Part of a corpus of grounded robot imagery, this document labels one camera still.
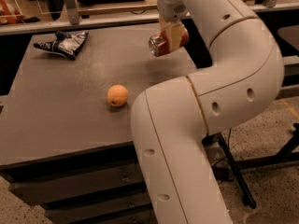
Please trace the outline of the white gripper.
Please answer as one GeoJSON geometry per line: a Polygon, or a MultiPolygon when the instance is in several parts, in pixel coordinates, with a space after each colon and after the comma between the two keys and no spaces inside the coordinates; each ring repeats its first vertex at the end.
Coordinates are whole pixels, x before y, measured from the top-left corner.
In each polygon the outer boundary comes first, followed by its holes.
{"type": "Polygon", "coordinates": [[[184,33],[181,18],[187,14],[187,8],[181,0],[157,0],[161,32],[165,35],[170,52],[180,47],[184,33]]]}

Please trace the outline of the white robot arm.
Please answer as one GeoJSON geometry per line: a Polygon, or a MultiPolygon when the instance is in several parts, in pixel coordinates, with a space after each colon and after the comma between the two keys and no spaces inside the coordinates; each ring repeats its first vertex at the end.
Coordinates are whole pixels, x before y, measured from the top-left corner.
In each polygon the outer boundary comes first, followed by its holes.
{"type": "Polygon", "coordinates": [[[275,38],[241,0],[158,0],[165,21],[189,14],[212,65],[141,92],[131,111],[138,162],[158,224],[233,224],[203,139],[264,111],[284,64],[275,38]]]}

